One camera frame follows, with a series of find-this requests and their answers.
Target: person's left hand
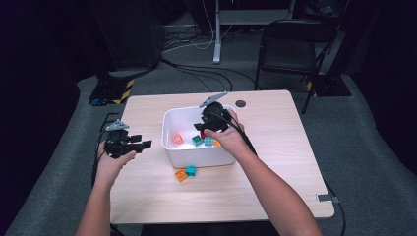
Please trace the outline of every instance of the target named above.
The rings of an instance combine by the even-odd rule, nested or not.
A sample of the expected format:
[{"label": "person's left hand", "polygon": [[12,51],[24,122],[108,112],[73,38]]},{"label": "person's left hand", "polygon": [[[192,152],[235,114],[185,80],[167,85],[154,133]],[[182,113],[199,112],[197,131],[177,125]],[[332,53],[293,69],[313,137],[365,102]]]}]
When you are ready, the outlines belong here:
[{"label": "person's left hand", "polygon": [[135,155],[136,152],[132,150],[129,153],[114,159],[110,157],[107,152],[104,152],[104,142],[102,142],[98,147],[97,158],[99,158],[99,161],[94,185],[103,185],[103,187],[110,189],[119,175],[120,170],[130,160],[134,159]]}]

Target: table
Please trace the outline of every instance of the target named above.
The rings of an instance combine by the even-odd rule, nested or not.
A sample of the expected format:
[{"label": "table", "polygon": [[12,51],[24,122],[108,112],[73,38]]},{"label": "table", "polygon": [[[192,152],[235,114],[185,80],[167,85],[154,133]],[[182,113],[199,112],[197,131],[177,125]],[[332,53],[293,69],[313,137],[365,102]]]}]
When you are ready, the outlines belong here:
[{"label": "table", "polygon": [[212,63],[220,63],[221,38],[220,25],[267,25],[279,19],[292,18],[295,0],[288,9],[276,10],[221,10],[219,0],[215,1],[215,46]]},{"label": "table", "polygon": [[[111,222],[179,223],[268,219],[238,162],[198,168],[179,182],[161,144],[163,116],[172,108],[198,106],[216,93],[132,96],[122,121],[129,136],[142,135],[152,147],[121,171],[111,191]],[[246,101],[239,108],[237,100]],[[219,100],[235,108],[260,159],[289,183],[316,218],[331,217],[327,194],[291,94],[286,90],[230,92]]]}]

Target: teal cube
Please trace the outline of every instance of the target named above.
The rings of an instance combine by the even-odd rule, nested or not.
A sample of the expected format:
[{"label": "teal cube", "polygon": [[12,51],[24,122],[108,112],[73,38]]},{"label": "teal cube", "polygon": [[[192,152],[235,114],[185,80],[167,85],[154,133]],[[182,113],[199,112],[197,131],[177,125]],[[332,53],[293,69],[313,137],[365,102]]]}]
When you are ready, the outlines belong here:
[{"label": "teal cube", "polygon": [[193,137],[193,144],[195,146],[199,146],[202,143],[203,143],[203,140],[202,140],[202,138],[200,136],[194,136]]},{"label": "teal cube", "polygon": [[212,143],[214,142],[214,140],[210,137],[205,137],[205,146],[212,146]]},{"label": "teal cube", "polygon": [[187,176],[196,176],[196,167],[194,166],[187,166],[185,167],[185,173]]}]

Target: chair backrest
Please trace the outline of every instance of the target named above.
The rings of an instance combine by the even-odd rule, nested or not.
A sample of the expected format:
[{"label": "chair backrest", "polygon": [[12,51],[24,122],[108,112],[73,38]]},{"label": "chair backrest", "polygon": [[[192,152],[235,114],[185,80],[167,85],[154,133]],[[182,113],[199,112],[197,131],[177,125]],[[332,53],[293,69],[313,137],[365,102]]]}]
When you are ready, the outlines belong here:
[{"label": "chair backrest", "polygon": [[285,19],[269,23],[265,28],[263,40],[272,37],[308,42],[331,42],[336,34],[336,28],[326,22]]}]

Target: person's left arm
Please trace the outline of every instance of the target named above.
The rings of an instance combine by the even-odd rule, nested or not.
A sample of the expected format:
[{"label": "person's left arm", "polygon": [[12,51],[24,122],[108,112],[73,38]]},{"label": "person's left arm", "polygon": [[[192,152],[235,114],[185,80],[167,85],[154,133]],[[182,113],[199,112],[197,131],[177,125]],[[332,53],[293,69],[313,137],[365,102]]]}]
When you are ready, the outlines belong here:
[{"label": "person's left arm", "polygon": [[110,190],[120,170],[136,155],[131,151],[113,159],[104,152],[104,143],[100,144],[98,153],[103,155],[98,162],[94,186],[78,227],[77,236],[110,235]]}]

